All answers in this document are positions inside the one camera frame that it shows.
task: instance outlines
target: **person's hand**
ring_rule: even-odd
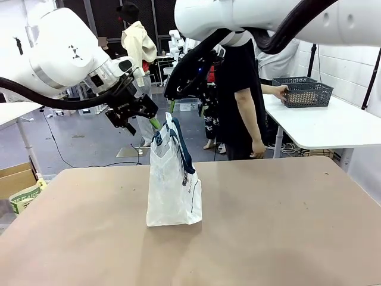
[[[287,91],[288,91],[288,86],[286,85],[274,86],[273,95],[275,95],[277,98],[282,100],[283,103],[285,103],[287,101],[287,99],[285,98]]]
[[[253,141],[252,151],[253,153],[250,155],[251,158],[263,159],[264,153],[266,152],[266,146],[263,144],[262,141]]]

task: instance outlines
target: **wall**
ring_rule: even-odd
[[[311,43],[302,42],[296,75],[307,75]],[[361,107],[370,82],[379,48],[319,46],[323,83],[334,87],[333,94]],[[320,81],[318,52],[312,77]],[[381,72],[373,88],[368,112],[381,117]],[[364,190],[381,202],[381,147],[356,148],[349,175]]]
[[[55,7],[53,0],[0,0],[0,76],[14,67],[13,61],[20,56],[14,37],[21,40],[23,51],[30,49],[25,27],[38,20]]]

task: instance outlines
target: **table surface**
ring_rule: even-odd
[[[0,236],[1,285],[381,283],[381,208],[328,158],[196,168],[204,220],[157,228],[149,166],[63,171]]]
[[[301,148],[381,145],[381,118],[339,98],[316,108],[287,108],[273,95],[264,95],[264,102],[268,114]]]
[[[40,104],[34,102],[0,103],[0,126],[40,107]]]

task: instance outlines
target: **white plastic bag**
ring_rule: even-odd
[[[167,122],[151,144],[147,226],[191,225],[202,220],[201,181],[179,122]]]

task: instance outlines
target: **mesh basket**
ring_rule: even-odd
[[[286,94],[285,106],[290,108],[325,107],[331,99],[333,88],[320,82],[287,83],[289,92]]]
[[[306,76],[283,77],[281,79],[273,79],[273,86],[286,85],[288,83],[310,83],[310,82],[317,82],[317,81]]]

